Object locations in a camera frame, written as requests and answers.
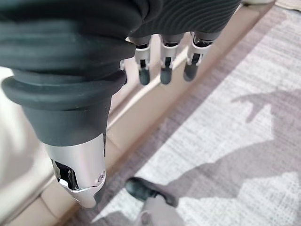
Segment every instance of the black rubber sleeve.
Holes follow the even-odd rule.
[[[23,106],[49,145],[85,143],[106,132],[111,97],[125,82],[120,60],[135,54],[130,32],[160,0],[2,0],[0,65],[8,98]]]

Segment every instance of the screw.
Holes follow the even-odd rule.
[[[105,171],[99,176],[98,182],[99,183],[102,182],[104,180],[104,178],[105,178]]]

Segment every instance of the black shoe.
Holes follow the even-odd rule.
[[[156,197],[159,194],[164,197],[168,205],[177,207],[179,203],[173,195],[159,188],[156,184],[142,178],[128,179],[125,187],[130,195],[142,202],[146,201],[150,197]]]

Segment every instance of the patterned carpet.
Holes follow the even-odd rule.
[[[301,14],[274,7],[66,225],[130,226],[133,175],[180,197],[187,226],[301,226]]]
[[[276,5],[286,9],[301,11],[301,0],[277,0]]]

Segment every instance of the robotic finger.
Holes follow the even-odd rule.
[[[136,45],[135,60],[139,69],[139,80],[142,85],[149,84],[150,76],[150,56],[151,56],[151,36],[142,38],[129,37],[130,41]]]
[[[167,85],[172,79],[173,62],[184,34],[161,35],[161,83]]]
[[[184,79],[192,81],[197,73],[198,66],[208,53],[214,40],[204,40],[202,33],[192,33],[192,42],[188,48],[187,63],[184,70]]]

